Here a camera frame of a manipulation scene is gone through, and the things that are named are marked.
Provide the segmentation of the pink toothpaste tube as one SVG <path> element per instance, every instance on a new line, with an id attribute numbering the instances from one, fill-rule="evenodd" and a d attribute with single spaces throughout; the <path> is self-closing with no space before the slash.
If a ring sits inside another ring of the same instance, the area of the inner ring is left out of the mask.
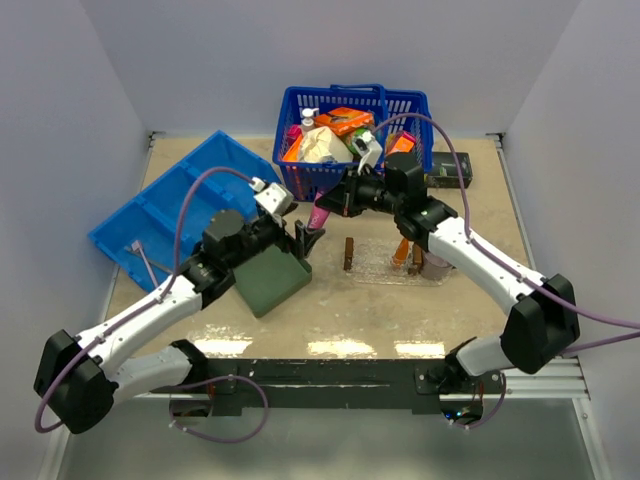
<path id="1" fill-rule="evenodd" d="M 323 189 L 319 189 L 315 195 L 311 213 L 307 222 L 307 228 L 310 230 L 318 230 L 324 227 L 330 212 L 316 205 L 316 202 L 325 194 Z"/>

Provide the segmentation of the clear glass tray wooden handles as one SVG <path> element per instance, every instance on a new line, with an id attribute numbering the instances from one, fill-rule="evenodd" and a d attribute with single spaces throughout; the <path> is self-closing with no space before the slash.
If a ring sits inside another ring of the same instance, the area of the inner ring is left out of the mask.
<path id="1" fill-rule="evenodd" d="M 413 242 L 410 242 L 405 265 L 394 269 L 390 260 L 400 241 L 349 238 L 345 247 L 344 271 L 356 282 L 375 285 L 440 286 L 449 280 L 453 270 L 441 281 L 427 280 L 421 275 L 423 250 Z"/>

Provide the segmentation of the orange toothpaste tube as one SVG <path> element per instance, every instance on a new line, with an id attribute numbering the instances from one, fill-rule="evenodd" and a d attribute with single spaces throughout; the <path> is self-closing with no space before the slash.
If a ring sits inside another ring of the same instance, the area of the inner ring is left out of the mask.
<path id="1" fill-rule="evenodd" d="M 400 269 L 405 265 L 409 256 L 409 246 L 410 242 L 406 238 L 403 238 L 400 241 L 390 260 L 394 269 Z"/>

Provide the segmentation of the purple translucent cup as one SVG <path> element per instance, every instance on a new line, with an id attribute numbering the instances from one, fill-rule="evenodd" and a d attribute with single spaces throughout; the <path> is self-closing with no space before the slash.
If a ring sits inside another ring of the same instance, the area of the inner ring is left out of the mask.
<path id="1" fill-rule="evenodd" d="M 454 269 L 454 266 L 431 252 L 422 252 L 421 275 L 427 280 L 444 280 Z"/>

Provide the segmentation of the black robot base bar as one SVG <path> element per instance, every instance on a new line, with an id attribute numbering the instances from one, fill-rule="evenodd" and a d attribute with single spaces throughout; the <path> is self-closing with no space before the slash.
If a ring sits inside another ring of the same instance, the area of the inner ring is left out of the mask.
<path id="1" fill-rule="evenodd" d="M 442 359 L 210 359 L 186 382 L 221 376 L 213 387 L 160 387 L 152 392 L 188 393 L 199 399 L 212 393 L 216 415 L 261 407 L 262 399 L 252 386 L 230 378 L 237 375 L 257 383 L 273 409 L 405 410 L 429 415 L 439 414 L 447 401 L 460 409 L 470 404 L 474 393 L 503 391 L 497 371 L 446 383 L 445 367 Z"/>

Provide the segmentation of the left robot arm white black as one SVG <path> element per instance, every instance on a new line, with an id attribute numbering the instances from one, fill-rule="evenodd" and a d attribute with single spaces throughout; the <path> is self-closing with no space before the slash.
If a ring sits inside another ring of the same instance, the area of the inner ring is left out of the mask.
<path id="1" fill-rule="evenodd" d="M 280 211 L 258 210 L 246 221 L 235 210 L 216 213 L 192 254 L 147 296 L 106 322 L 71 335 L 61 329 L 44 345 L 34 390 L 40 396 L 35 420 L 39 433 L 50 409 L 57 426 L 74 434 L 88 431 L 114 405 L 159 387 L 200 390 L 207 380 L 206 359 L 188 341 L 175 341 L 156 355 L 134 353 L 178 321 L 222 297 L 236 282 L 235 271 L 271 247 L 298 260 L 307 258 L 324 235 L 322 228 L 296 222 L 289 234 Z"/>

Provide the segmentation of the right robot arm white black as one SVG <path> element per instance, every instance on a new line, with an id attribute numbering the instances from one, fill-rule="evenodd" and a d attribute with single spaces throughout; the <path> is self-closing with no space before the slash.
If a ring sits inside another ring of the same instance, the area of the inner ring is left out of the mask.
<path id="1" fill-rule="evenodd" d="M 579 338 L 571 282 L 560 274 L 544 277 L 473 232 L 453 208 L 429 195 L 412 155 L 391 155 L 383 173 L 346 168 L 315 204 L 343 217 L 365 210 L 392 215 L 403 237 L 466 275 L 506 314 L 501 334 L 470 339 L 449 352 L 445 379 L 452 390 L 469 392 L 495 370 L 535 374 Z"/>

